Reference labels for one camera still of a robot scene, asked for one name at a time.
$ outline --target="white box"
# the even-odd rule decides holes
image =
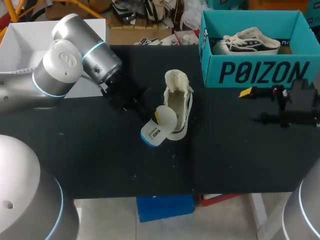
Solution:
[[[35,68],[54,42],[51,32],[58,21],[11,23],[0,45],[0,73]],[[85,22],[106,41],[106,21],[88,19]],[[80,78],[66,98],[102,96],[93,83]]]

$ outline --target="blue box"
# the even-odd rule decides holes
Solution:
[[[320,26],[320,0],[309,0],[305,11],[305,19],[311,28]]]
[[[289,45],[292,54],[212,54],[210,42],[251,27]],[[320,66],[320,45],[300,11],[204,11],[198,47],[207,88],[290,87],[294,79],[311,83]]]
[[[214,10],[229,10],[244,2],[246,0],[208,0],[208,5]]]
[[[195,209],[192,196],[137,197],[136,206],[140,222],[191,214]]]

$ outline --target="teal shoe box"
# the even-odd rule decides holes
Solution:
[[[309,0],[305,11],[305,19],[311,28],[320,26],[320,0]]]
[[[229,10],[245,2],[246,0],[208,0],[208,5],[214,10]]]
[[[210,42],[251,27],[289,45],[292,54],[212,54]],[[300,11],[204,11],[198,47],[207,88],[290,87],[294,79],[312,83],[320,66],[320,45]]]

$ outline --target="shoe tongue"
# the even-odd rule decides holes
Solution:
[[[257,27],[251,27],[238,33],[240,39],[257,39],[261,31]]]

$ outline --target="white sneaker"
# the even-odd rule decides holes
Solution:
[[[177,117],[176,127],[167,139],[177,141],[187,134],[194,91],[189,86],[187,75],[180,70],[169,70],[165,73],[164,78],[166,83],[163,94],[164,105],[173,109]]]
[[[276,55],[278,40],[269,38],[257,28],[251,27],[234,36],[225,35],[213,47],[214,55]]]

